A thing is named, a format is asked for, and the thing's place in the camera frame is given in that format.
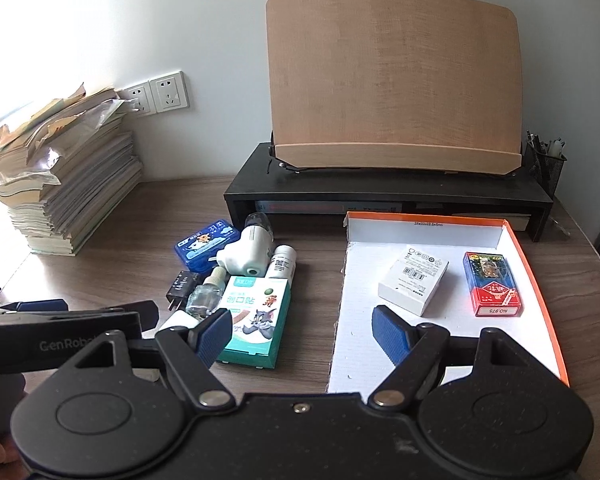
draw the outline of black robotic device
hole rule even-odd
[[[103,333],[14,410],[32,479],[574,478],[586,404],[503,331],[450,336],[374,310],[397,365],[358,394],[232,394],[208,370],[232,332],[220,309],[154,340]],[[448,366],[472,373],[439,386]],[[156,383],[132,368],[159,368]]]

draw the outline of human hand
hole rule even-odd
[[[0,480],[24,480],[29,476],[13,439],[6,436],[0,440]]]

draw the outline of green and white box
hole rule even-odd
[[[231,311],[234,334],[218,360],[275,368],[290,297],[288,280],[232,276],[218,308]]]

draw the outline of wooden board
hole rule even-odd
[[[290,164],[497,174],[520,166],[522,69],[509,9],[269,0],[267,41],[276,155]]]

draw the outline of wall outlet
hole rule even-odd
[[[152,95],[151,86],[148,81],[118,90],[118,95],[123,99],[133,101],[133,108],[136,108],[136,111],[130,114],[131,117],[144,117],[145,115],[153,115],[157,112],[154,96]]]
[[[189,106],[187,89],[184,86],[182,72],[163,75],[149,81],[158,112],[186,108]]]

